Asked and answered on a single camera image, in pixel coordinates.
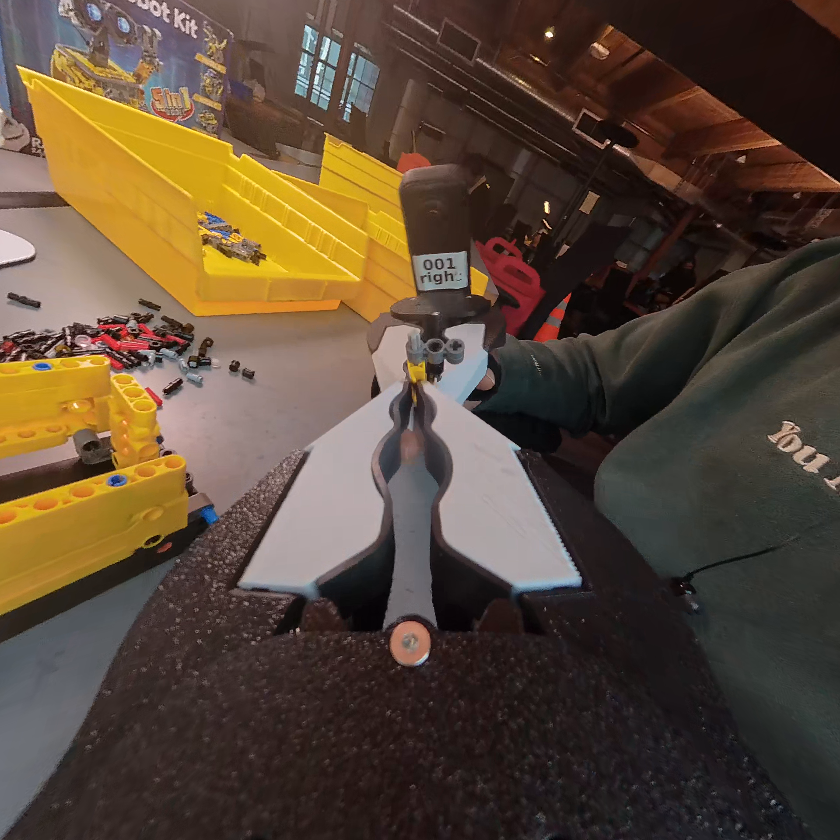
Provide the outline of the pile of small lego pins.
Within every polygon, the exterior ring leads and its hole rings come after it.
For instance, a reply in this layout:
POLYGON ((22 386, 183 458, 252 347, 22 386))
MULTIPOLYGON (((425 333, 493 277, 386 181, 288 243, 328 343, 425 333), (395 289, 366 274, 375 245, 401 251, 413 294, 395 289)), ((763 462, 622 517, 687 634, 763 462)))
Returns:
POLYGON ((1 362, 34 362, 46 371, 54 362, 97 356, 114 375, 162 369, 176 373, 162 388, 143 390, 158 407, 186 387, 203 387, 210 371, 226 370, 253 382, 256 372, 239 360, 223 362, 213 338, 196 337, 195 327, 163 314, 161 306, 139 299, 138 310, 113 313, 95 322, 69 322, 58 329, 17 329, 2 335, 1 362))

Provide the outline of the grey lego connector piece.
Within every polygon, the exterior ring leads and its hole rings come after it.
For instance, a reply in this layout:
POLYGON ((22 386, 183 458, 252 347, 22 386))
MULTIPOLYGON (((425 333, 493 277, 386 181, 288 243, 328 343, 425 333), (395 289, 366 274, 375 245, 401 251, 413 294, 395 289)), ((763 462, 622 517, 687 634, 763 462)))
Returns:
POLYGON ((423 339, 420 331, 409 332, 406 340, 406 360, 427 361, 427 381, 439 382, 445 366, 462 364, 466 355, 466 344, 461 339, 423 339))

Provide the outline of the orange traffic cone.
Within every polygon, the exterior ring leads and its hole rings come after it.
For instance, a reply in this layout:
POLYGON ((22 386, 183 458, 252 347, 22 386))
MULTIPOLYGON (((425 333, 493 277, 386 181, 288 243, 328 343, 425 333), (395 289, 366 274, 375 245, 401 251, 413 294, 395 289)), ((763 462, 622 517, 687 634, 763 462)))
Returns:
POLYGON ((546 319, 539 325, 532 341, 545 343, 559 338, 560 328, 571 298, 572 294, 570 293, 553 307, 546 319))

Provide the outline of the black angled panel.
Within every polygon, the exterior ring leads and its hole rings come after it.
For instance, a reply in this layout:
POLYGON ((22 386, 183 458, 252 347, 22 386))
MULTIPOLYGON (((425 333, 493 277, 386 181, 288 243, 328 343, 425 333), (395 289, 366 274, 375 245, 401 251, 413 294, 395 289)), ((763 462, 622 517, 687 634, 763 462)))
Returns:
POLYGON ((280 145, 302 147, 306 123, 303 114, 294 108, 228 95, 225 121, 234 139, 272 160, 277 159, 280 145))

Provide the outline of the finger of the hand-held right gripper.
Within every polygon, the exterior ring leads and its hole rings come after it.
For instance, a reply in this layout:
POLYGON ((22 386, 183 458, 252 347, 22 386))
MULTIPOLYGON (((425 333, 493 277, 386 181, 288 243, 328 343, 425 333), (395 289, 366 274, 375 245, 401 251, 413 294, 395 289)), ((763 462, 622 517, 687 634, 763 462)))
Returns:
POLYGON ((458 404, 468 402, 470 394, 487 373, 488 351, 484 346, 485 334, 484 323, 459 324, 444 333, 445 342, 459 340, 465 345, 464 359, 457 364, 445 361, 444 372, 436 387, 458 404))
POLYGON ((417 330, 409 324, 370 325, 370 353, 374 366, 371 399, 406 378, 406 344, 417 330))

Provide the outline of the person's green hoodie torso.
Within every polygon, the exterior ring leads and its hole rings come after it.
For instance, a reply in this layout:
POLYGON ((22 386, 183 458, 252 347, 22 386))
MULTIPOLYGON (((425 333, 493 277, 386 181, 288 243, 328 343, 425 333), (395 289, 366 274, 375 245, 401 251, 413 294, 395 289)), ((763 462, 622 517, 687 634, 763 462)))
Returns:
POLYGON ((627 370, 598 508, 667 579, 750 750, 817 838, 838 838, 838 369, 627 370))

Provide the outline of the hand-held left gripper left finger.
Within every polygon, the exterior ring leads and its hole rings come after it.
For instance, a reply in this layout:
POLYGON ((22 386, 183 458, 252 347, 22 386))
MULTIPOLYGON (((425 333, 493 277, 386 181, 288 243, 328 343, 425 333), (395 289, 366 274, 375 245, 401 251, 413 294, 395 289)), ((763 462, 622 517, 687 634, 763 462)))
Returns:
POLYGON ((411 417, 398 382, 313 441, 253 543, 242 592, 331 601, 352 629, 381 629, 395 559, 390 478, 411 417))

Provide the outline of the red plastic canister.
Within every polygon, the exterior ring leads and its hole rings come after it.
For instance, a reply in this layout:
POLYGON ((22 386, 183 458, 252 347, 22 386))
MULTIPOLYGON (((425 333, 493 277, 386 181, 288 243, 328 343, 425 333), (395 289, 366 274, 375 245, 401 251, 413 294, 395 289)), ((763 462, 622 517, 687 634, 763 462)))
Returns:
POLYGON ((497 289, 507 333, 518 337, 544 296, 539 273, 525 262, 519 247, 502 237, 475 245, 497 289))

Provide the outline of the yellow lego vehicle model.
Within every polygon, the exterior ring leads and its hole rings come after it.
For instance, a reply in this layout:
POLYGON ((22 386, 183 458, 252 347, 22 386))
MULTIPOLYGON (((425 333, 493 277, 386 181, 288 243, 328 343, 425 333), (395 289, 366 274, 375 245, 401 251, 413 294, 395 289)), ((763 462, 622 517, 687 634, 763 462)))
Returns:
POLYGON ((217 521, 159 398, 103 355, 1 365, 1 456, 72 443, 75 457, 2 476, 1 639, 186 550, 217 521))

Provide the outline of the colourful lego set box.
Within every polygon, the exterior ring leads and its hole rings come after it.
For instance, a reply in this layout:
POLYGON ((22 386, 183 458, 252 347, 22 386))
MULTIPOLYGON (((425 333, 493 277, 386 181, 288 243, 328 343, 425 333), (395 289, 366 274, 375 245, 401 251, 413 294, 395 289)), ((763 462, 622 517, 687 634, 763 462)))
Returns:
POLYGON ((189 2, 2 1, 2 144, 43 155, 19 67, 218 137, 234 34, 189 2))

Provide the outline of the yellow plastic storage bin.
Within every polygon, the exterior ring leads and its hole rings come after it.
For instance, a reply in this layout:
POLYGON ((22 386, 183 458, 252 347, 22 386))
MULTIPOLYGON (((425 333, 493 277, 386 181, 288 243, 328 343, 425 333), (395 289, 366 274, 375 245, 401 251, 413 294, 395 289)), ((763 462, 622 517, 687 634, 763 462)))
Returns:
POLYGON ((369 238, 233 147, 19 67, 57 193, 194 316, 323 311, 361 289, 369 238), (261 244, 202 246, 197 214, 261 244))
POLYGON ((348 307, 372 322, 416 294, 398 194, 402 173, 328 134, 317 184, 280 176, 368 235, 364 277, 348 307))

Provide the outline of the paned window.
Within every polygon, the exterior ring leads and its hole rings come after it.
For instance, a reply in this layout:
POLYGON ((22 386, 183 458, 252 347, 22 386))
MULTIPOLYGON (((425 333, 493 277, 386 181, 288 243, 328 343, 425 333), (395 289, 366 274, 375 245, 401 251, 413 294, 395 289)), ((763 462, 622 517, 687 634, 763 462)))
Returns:
MULTIPOLYGON (((323 112, 329 110, 333 90, 340 79, 342 37, 337 29, 332 29, 329 35, 320 34, 312 20, 307 21, 303 28, 293 91, 297 98, 323 112)), ((369 114, 379 77, 380 68, 374 62, 371 51, 354 43, 339 99, 339 114, 343 121, 350 121, 353 109, 369 114)))

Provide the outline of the pile of grey blue lego parts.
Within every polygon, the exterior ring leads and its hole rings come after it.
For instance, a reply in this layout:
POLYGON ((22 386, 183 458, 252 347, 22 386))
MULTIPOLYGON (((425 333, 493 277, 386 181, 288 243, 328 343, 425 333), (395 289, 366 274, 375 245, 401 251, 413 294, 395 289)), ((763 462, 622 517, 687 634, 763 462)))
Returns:
POLYGON ((201 244, 229 259, 238 259, 259 266, 267 260, 261 244, 243 236, 239 228, 209 212, 197 214, 197 230, 201 244))

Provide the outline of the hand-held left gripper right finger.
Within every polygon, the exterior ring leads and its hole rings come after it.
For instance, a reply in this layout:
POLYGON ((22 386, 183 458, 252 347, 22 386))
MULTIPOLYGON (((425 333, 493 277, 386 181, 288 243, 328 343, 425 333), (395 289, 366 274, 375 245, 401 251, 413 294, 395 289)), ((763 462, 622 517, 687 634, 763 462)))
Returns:
POLYGON ((422 438, 437 483, 429 567, 439 629, 468 632, 496 601, 585 590, 518 446, 427 383, 422 438))

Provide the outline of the person's right hand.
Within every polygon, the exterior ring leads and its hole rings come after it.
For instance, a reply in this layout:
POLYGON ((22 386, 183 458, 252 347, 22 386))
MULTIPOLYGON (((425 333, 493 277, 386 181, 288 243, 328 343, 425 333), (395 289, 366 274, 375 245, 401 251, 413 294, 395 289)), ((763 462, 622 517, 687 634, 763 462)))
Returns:
POLYGON ((485 404, 498 393, 502 379, 501 364, 496 353, 489 353, 487 368, 484 376, 476 385, 476 388, 468 395, 465 406, 470 410, 485 404))

